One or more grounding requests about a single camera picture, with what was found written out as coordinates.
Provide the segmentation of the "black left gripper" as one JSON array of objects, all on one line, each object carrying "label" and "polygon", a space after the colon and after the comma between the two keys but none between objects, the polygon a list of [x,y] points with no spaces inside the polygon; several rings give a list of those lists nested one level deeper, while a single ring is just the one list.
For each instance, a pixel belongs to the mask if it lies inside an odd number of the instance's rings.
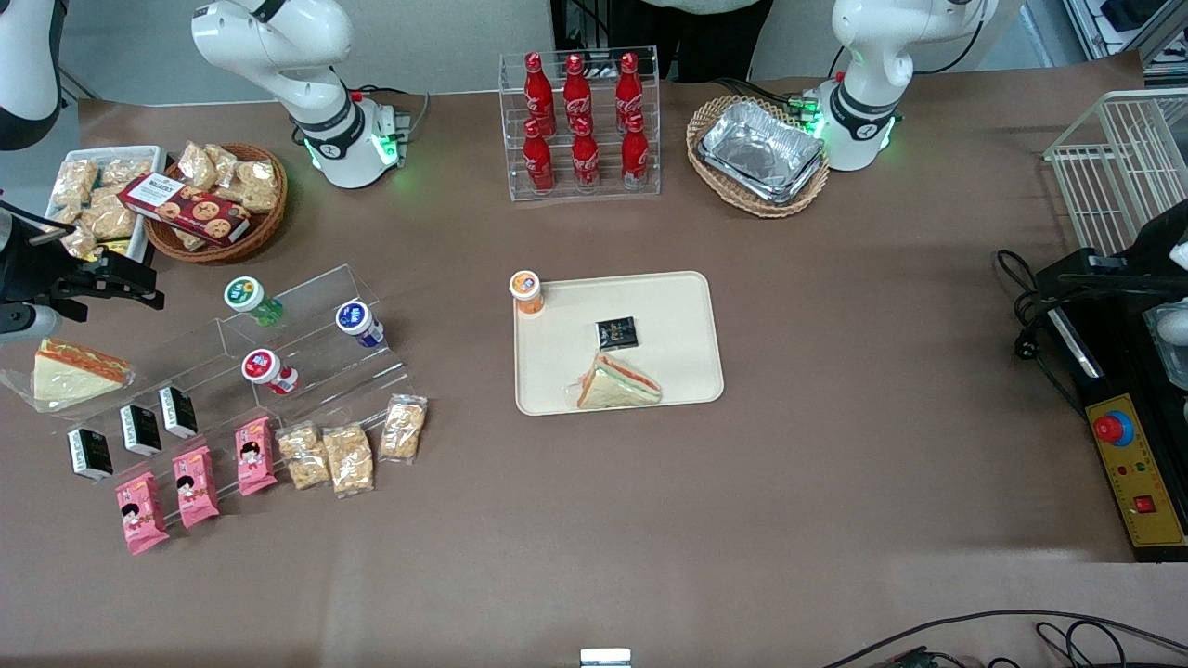
[{"label": "black left gripper", "polygon": [[1138,270],[1140,275],[1162,277],[1184,276],[1184,228],[1187,228],[1187,198],[1162,212],[1138,234]]}]

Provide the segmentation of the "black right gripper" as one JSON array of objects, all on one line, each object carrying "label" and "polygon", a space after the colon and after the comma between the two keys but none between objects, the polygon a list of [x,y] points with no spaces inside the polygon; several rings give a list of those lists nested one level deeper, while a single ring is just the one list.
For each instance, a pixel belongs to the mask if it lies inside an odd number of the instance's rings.
[{"label": "black right gripper", "polygon": [[59,244],[64,231],[51,232],[4,212],[1,304],[4,322],[84,322],[84,300],[129,300],[153,310],[165,308],[165,295],[135,285],[154,285],[156,271],[118,252],[103,252],[89,263]]}]

